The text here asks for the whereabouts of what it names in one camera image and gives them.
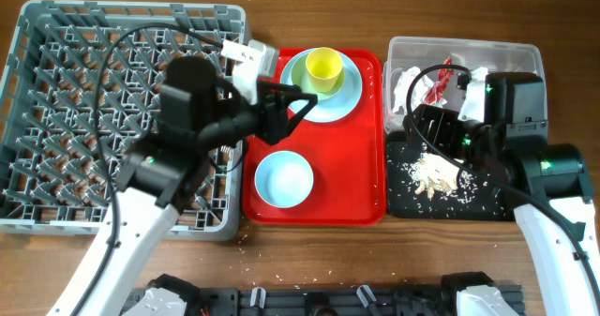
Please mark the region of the light blue food bowl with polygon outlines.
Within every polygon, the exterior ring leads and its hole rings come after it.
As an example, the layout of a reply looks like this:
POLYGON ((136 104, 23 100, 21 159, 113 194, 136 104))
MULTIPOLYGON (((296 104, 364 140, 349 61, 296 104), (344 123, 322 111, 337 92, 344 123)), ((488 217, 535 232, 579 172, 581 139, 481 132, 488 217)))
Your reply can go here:
POLYGON ((293 151, 277 151, 265 157, 254 174, 254 186, 268 205, 288 209, 311 193, 314 173, 308 161, 293 151))

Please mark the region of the light blue plate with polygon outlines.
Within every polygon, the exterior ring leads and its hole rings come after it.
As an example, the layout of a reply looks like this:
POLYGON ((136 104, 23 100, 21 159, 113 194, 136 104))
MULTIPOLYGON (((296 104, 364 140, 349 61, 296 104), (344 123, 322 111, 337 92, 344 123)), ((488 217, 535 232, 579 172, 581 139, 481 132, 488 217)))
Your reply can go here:
MULTIPOLYGON (((312 49, 307 49, 302 52, 310 53, 311 51, 312 49)), ((363 92, 360 71, 351 58, 344 53, 340 55, 345 72, 344 84, 333 98, 325 101, 318 100, 318 104, 304 117, 305 120, 313 123, 337 121, 350 114, 360 101, 363 92)), ((281 83, 292 85, 290 61, 283 68, 279 80, 281 83)))

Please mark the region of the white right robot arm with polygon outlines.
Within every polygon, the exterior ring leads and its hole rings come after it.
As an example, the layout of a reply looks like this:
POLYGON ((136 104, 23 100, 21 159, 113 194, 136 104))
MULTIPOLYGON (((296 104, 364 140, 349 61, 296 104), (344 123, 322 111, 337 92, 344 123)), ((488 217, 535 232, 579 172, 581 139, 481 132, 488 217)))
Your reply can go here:
POLYGON ((404 130, 453 167, 499 189, 521 230, 549 315, 599 312, 599 247, 593 184, 581 152, 548 141, 544 80, 532 72, 492 72, 483 82, 482 120, 421 103, 407 88, 404 130))

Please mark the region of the red serving tray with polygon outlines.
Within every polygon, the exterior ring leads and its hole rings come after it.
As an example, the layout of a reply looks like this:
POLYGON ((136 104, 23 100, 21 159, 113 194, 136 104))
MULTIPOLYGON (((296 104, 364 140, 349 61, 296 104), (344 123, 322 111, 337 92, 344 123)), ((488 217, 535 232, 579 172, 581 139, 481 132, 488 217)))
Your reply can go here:
POLYGON ((366 226, 386 211, 382 66, 365 49, 342 49, 357 65, 363 84, 354 110, 334 122, 305 119, 292 135, 276 145, 248 141, 243 170, 242 206, 252 220, 281 225, 366 226), (309 196, 299 205, 279 209, 265 203, 254 186, 259 163, 271 153, 293 151, 314 173, 309 196))

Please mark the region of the grey dishwasher rack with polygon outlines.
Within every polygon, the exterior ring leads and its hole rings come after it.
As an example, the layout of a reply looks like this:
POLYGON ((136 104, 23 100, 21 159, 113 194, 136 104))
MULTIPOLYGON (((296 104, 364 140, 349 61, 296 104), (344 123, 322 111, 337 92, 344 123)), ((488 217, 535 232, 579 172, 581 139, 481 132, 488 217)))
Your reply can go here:
POLYGON ((123 153, 158 120, 167 65, 200 55, 229 78, 236 5, 32 0, 1 78, 1 230, 96 233, 123 153))

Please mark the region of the clear plastic bin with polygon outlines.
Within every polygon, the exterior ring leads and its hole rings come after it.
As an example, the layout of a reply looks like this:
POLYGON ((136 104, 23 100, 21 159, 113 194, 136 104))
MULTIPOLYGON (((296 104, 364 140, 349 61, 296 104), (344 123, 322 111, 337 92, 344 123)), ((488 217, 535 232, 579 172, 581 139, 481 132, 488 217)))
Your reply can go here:
POLYGON ((499 41, 458 38, 394 37, 383 66, 383 125, 386 133, 403 130, 404 110, 394 110, 394 89, 409 68, 427 68, 450 58, 470 70, 490 72, 531 72, 545 77, 542 56, 537 47, 499 41))

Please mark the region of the black tray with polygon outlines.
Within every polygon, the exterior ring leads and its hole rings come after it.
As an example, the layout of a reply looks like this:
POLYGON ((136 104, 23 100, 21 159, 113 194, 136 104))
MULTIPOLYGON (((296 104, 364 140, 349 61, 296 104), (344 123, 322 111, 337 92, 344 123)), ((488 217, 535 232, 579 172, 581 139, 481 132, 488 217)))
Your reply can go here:
MULTIPOLYGON (((403 159, 407 153, 427 152, 424 146, 414 148, 407 145, 406 135, 402 131, 395 131, 386 137, 386 161, 388 159, 403 159)), ((397 197, 399 185, 392 185, 396 178, 392 171, 387 170, 388 186, 388 213, 397 218, 435 218, 435 219, 467 219, 512 221, 513 214, 508 211, 503 202, 502 192, 494 188, 488 181, 473 176, 478 190, 474 200, 467 204, 458 203, 456 200, 442 201, 436 195, 432 202, 428 200, 412 200, 405 196, 397 197)))

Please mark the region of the yellow plastic cup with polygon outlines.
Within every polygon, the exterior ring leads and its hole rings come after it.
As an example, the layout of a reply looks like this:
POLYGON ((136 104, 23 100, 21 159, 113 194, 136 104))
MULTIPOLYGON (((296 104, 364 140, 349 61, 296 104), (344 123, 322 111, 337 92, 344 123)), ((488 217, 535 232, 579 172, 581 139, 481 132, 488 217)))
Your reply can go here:
POLYGON ((308 54, 306 69, 312 87, 319 93, 327 93, 338 81, 343 70, 343 60, 338 51, 320 47, 308 54))

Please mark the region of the rice and food scraps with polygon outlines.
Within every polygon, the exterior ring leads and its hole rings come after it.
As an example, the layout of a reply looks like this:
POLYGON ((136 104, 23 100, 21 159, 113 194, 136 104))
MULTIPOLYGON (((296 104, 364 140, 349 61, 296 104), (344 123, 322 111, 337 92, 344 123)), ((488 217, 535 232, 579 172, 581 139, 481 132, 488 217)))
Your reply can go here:
POLYGON ((391 184, 399 185, 397 197, 432 202, 439 195, 442 201, 467 204, 478 190, 470 174, 435 154, 407 153, 403 159, 388 159, 386 166, 396 178, 391 184))

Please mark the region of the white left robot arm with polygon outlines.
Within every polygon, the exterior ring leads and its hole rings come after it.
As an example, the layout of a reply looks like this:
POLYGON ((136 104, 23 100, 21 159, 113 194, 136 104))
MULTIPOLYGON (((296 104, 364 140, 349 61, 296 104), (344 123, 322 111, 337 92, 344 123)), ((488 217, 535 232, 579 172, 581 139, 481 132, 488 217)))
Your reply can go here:
POLYGON ((118 314, 150 255, 212 169, 210 151, 248 136, 275 145, 316 105, 316 97, 300 87, 272 82, 277 49, 257 40, 226 40, 220 54, 236 63, 229 81, 200 56, 182 56, 167 66, 157 122, 123 155, 108 187, 109 211, 52 315, 118 314))

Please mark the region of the green plastic bowl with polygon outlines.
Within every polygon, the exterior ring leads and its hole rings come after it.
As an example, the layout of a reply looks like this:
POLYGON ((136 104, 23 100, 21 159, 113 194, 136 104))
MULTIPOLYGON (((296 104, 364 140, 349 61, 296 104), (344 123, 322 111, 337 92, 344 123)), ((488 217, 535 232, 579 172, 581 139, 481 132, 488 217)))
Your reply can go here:
POLYGON ((329 98, 333 98, 344 84, 345 72, 341 70, 336 83, 332 89, 327 92, 319 92, 310 82, 310 75, 306 68, 306 60, 308 52, 302 52, 296 55, 289 63, 291 67, 291 81, 292 84, 298 85, 304 93, 314 94, 317 96, 319 101, 325 101, 329 98))

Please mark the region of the red snack wrapper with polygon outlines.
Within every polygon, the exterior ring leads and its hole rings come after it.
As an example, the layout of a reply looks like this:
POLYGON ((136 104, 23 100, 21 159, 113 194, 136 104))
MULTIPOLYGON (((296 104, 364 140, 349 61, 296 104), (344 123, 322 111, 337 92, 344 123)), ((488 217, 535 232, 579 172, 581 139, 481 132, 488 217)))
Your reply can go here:
POLYGON ((455 72, 451 68, 442 68, 438 73, 437 81, 427 91, 424 103, 442 107, 445 103, 443 93, 454 74, 455 72))

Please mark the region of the white napkin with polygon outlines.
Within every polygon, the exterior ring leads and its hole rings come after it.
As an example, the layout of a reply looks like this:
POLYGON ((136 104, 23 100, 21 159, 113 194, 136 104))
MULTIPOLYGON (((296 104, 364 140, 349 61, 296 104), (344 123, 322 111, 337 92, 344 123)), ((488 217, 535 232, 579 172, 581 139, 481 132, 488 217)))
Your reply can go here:
MULTIPOLYGON (((394 89, 394 113, 406 114, 406 98, 408 89, 415 77, 421 72, 419 67, 412 67, 403 71, 400 75, 397 84, 394 89)), ((413 88, 412 92, 412 108, 416 109, 422 104, 427 97, 428 92, 433 87, 434 82, 428 77, 424 76, 413 88)))

